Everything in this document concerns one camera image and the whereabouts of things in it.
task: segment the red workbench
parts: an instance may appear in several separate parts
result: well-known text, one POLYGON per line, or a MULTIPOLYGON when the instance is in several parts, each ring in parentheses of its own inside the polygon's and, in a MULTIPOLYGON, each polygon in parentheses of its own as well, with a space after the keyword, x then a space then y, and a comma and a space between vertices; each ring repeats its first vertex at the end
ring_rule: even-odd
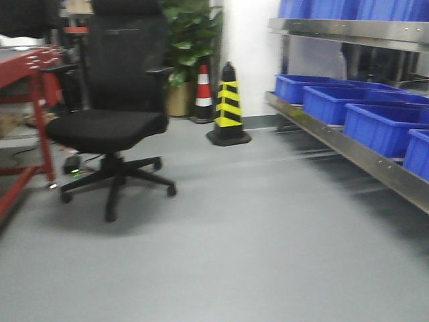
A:
POLYGON ((59 61, 59 55, 59 50, 55 46, 32 48, 23 52, 11 48, 0 48, 0 88, 23 78, 28 81, 29 85, 28 94, 3 95, 0 96, 0 103, 32 102, 43 160, 41 164, 0 168, 1 176, 19 175, 15 183, 0 198, 0 221, 6 216, 8 209, 33 175, 44 173, 49 185, 54 184, 55 174, 42 111, 44 107, 52 106, 58 101, 58 83, 52 75, 44 74, 40 72, 40 69, 56 64, 59 61))

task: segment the black and yellow traffic cone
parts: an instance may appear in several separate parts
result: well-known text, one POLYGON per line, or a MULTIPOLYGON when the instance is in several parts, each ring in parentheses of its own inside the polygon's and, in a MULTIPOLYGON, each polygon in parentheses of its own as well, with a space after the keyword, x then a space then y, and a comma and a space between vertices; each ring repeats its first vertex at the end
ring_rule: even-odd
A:
POLYGON ((214 130, 207 133, 208 139, 217 146, 244 144, 252 139, 243 131, 241 120, 240 95, 235 70, 227 62, 222 70, 221 85, 218 93, 214 130))

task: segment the shelf rail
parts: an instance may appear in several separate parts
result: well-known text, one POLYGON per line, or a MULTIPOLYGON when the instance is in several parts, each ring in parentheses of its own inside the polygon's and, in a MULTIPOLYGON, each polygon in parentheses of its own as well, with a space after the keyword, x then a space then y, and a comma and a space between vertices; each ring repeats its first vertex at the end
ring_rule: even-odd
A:
POLYGON ((271 18, 273 32, 429 53, 429 22, 271 18))
POLYGON ((280 115, 429 214, 429 182, 346 136, 338 128, 313 118, 303 112, 301 106, 291 105, 272 92, 266 92, 265 98, 280 115))

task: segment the table leg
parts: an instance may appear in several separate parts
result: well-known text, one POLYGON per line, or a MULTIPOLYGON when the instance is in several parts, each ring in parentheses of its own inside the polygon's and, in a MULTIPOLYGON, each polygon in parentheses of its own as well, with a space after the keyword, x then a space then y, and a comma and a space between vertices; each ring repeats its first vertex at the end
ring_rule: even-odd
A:
POLYGON ((2 221, 9 208, 15 202, 16 198, 27 184, 27 182, 35 175, 37 172, 37 166, 27 167, 18 177, 18 179, 13 183, 13 185, 7 190, 6 194, 0 199, 0 221, 2 221))
POLYGON ((52 159, 49 150, 48 137, 45 132, 45 122, 43 118, 43 107, 40 105, 41 88, 39 82, 39 74, 35 73, 30 76, 29 91, 32 97, 32 103, 34 108, 34 116, 36 117, 36 125, 38 129, 40 148, 42 150, 43 158, 43 170, 47 176, 48 182, 52 183, 55 181, 54 167, 52 166, 52 159))

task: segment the blue plastic bin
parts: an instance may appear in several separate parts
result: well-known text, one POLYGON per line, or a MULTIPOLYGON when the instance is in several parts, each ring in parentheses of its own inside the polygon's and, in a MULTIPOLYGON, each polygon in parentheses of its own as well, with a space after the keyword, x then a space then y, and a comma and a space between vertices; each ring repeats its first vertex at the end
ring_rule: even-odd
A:
POLYGON ((359 3, 360 0, 313 0, 310 18, 354 20, 359 3))
POLYGON ((330 77, 277 75, 275 95, 291 104, 303 104, 305 86, 352 87, 344 80, 330 77))
POLYGON ((388 158, 403 158, 410 129, 429 129, 429 107, 347 104, 344 134, 388 158))
POLYGON ((429 98, 407 91, 383 91, 386 95, 404 103, 429 105, 429 98))
POLYGON ((387 84, 381 84, 381 83, 370 83, 370 82, 361 82, 358 80, 348 80, 348 83, 351 85, 358 87, 360 89, 375 89, 376 91, 395 91, 395 92, 403 92, 403 93, 410 93, 403 89, 399 89, 397 87, 389 86, 387 84))
POLYGON ((429 21, 428 0, 396 0, 392 20, 429 21))
POLYGON ((344 125, 347 103, 380 105, 403 103, 386 95, 391 92, 339 87, 304 87, 304 111, 326 124, 344 125))
POLYGON ((397 0, 361 0, 356 19, 394 20, 396 12, 397 0))
POLYGON ((312 0, 282 0, 279 18, 307 19, 310 17, 312 0))
POLYGON ((411 129, 404 168, 429 181, 429 130, 411 129))

